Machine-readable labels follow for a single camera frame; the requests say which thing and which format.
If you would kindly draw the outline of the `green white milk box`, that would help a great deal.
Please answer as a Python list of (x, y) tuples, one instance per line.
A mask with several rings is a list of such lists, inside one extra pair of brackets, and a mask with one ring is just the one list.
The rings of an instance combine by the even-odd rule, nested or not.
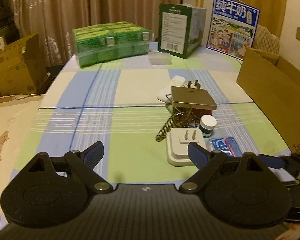
[(161, 4), (158, 51), (187, 59), (202, 44), (206, 13), (191, 5)]

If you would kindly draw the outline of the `red piggy toy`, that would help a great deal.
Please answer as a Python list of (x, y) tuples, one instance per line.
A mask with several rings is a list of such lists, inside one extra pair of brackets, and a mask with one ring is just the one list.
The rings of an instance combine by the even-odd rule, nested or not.
[(190, 117), (194, 120), (200, 120), (203, 115), (212, 116), (212, 111), (209, 109), (198, 109), (198, 108), (180, 108), (182, 112), (190, 112)]

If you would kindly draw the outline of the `beige curtain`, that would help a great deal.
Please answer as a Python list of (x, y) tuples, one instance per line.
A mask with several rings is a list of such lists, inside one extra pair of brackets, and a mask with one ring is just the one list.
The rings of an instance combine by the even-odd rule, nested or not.
[(99, 23), (127, 21), (158, 36), (159, 5), (180, 0), (10, 0), (22, 36), (39, 35), (47, 67), (65, 64), (75, 53), (72, 31)]

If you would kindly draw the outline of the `checkered tablecloth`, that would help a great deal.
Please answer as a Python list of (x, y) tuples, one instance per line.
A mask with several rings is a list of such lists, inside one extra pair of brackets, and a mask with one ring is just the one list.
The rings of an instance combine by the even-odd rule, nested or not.
[(233, 137), (242, 152), (288, 155), (287, 145), (237, 85), (241, 61), (200, 47), (188, 59), (153, 66), (148, 56), (79, 68), (72, 57), (45, 94), (12, 174), (38, 152), (62, 156), (104, 144), (95, 171), (111, 183), (180, 182), (194, 167), (174, 167), (155, 137), (170, 117), (157, 94), (176, 75), (198, 81), (217, 104), (213, 137)]

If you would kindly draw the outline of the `cardboard box on floor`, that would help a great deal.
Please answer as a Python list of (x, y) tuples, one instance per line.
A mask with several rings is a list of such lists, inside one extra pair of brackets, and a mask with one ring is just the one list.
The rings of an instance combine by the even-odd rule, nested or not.
[(0, 95), (37, 94), (47, 80), (39, 35), (32, 34), (0, 50)]

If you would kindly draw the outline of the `open brown cardboard box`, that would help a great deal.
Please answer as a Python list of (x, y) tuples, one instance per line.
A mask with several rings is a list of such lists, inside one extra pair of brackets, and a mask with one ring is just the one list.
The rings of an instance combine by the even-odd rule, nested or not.
[(249, 48), (237, 84), (262, 110), (289, 149), (300, 154), (300, 70), (280, 55)]

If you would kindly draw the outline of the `white two-pin charger block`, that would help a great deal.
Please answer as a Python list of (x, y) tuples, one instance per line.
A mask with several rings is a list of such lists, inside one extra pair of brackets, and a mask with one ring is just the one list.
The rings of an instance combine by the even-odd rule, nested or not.
[(202, 132), (198, 128), (172, 128), (166, 136), (167, 161), (175, 167), (193, 166), (187, 152), (189, 143), (195, 142), (206, 148)]

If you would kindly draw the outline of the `quilted beige chair cushion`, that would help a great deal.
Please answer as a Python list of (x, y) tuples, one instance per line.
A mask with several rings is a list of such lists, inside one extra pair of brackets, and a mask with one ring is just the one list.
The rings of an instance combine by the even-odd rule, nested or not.
[(254, 37), (252, 48), (279, 55), (280, 40), (267, 28), (258, 25), (256, 28), (256, 34)]

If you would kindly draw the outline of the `white remote control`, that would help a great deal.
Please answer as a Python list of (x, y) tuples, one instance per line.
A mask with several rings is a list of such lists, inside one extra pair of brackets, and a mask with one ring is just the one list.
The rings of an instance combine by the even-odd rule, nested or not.
[(159, 91), (157, 99), (163, 103), (170, 103), (172, 99), (172, 87), (182, 87), (186, 79), (182, 76), (176, 75), (170, 79), (169, 83)]

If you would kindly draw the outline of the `small clear plastic box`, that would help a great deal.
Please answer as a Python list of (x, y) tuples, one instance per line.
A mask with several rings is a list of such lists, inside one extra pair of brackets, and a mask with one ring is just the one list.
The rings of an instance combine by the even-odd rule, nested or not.
[(151, 52), (148, 54), (148, 60), (151, 65), (168, 65), (172, 63), (172, 57), (169, 53)]

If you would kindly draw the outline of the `gold square box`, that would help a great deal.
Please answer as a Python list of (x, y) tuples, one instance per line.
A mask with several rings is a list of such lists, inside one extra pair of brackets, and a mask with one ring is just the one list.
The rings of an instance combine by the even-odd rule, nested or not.
[(172, 87), (174, 107), (216, 110), (217, 105), (205, 89)]

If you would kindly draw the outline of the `blue card packet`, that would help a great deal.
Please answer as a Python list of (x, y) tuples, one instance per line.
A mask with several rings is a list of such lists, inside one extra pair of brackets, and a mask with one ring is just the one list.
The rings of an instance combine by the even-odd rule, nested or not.
[(230, 157), (241, 157), (242, 151), (238, 143), (232, 136), (211, 138), (207, 141), (207, 149), (209, 151), (221, 151)]

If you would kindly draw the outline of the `green drink carton pack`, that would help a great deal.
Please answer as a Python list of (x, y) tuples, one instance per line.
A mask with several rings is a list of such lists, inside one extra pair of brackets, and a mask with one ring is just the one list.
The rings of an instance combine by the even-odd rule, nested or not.
[(152, 32), (134, 23), (96, 24), (72, 31), (80, 67), (147, 54)]

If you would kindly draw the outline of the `chrome wire stand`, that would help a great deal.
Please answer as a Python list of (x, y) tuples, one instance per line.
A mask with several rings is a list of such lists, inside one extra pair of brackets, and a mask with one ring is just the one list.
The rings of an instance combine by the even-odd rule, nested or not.
[(166, 103), (165, 103), (165, 107), (166, 109), (173, 114), (174, 112), (174, 107), (173, 107), (173, 100), (172, 100), (172, 94), (167, 94), (166, 96)]

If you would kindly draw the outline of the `white three-pin plug adapter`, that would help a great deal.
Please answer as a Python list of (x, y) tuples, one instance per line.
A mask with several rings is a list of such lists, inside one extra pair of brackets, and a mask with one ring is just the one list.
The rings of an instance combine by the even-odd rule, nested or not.
[(181, 87), (185, 87), (185, 88), (193, 88), (193, 89), (200, 89), (201, 84), (199, 83), (198, 80), (196, 81), (185, 81)]

